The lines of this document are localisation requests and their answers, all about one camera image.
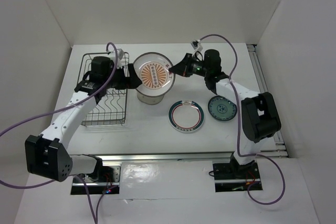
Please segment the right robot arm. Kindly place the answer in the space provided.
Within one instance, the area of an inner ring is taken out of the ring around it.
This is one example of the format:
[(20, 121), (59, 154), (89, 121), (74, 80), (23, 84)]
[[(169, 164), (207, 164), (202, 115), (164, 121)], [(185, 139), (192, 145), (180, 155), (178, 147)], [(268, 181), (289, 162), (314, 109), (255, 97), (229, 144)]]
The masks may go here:
[(247, 172), (247, 164), (255, 160), (263, 145), (263, 139), (274, 136), (281, 129), (281, 121), (269, 92), (258, 93), (247, 89), (229, 78), (222, 71), (219, 51), (208, 49), (202, 61), (186, 54), (182, 61), (172, 66), (169, 72), (190, 77), (193, 74), (204, 77), (209, 91), (231, 101), (237, 107), (237, 147), (233, 153), (234, 162), (229, 172), (235, 178)]

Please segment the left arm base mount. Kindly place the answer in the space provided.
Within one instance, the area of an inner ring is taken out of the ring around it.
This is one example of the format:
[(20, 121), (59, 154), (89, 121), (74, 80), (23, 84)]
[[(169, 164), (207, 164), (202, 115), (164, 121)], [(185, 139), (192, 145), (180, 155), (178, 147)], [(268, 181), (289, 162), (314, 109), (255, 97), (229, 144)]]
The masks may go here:
[(94, 155), (71, 155), (71, 195), (116, 195), (120, 190), (121, 164)]

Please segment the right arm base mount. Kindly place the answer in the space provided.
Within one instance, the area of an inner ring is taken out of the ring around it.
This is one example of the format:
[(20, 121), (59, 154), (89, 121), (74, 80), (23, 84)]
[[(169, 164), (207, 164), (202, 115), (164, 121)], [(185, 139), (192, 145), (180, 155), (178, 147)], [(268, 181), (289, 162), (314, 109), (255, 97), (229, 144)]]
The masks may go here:
[(228, 163), (214, 163), (208, 174), (214, 178), (217, 193), (247, 191), (248, 187), (250, 190), (263, 188), (257, 163), (239, 165), (233, 155)]

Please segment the orange sunburst plate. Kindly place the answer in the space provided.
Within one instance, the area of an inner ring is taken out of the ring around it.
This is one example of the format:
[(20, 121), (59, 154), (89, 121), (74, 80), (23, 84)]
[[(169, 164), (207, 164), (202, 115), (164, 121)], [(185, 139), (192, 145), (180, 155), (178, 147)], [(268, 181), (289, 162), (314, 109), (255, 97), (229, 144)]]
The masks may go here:
[(175, 82), (175, 74), (169, 72), (173, 66), (165, 55), (146, 52), (133, 62), (136, 74), (142, 84), (136, 88), (139, 94), (147, 97), (160, 97), (168, 93)]

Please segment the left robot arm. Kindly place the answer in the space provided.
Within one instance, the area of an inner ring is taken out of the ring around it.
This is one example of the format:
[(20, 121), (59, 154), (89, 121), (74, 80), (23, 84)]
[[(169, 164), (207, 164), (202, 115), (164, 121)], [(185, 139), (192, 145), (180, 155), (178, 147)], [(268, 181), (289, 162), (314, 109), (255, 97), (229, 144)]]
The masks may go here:
[(67, 177), (85, 174), (91, 181), (99, 181), (105, 168), (94, 155), (69, 155), (67, 148), (74, 133), (86, 116), (105, 97), (109, 89), (136, 89), (142, 84), (133, 64), (124, 72), (124, 51), (118, 49), (104, 56), (95, 56), (91, 69), (78, 82), (67, 108), (38, 136), (25, 141), (27, 170), (44, 178), (63, 182)]

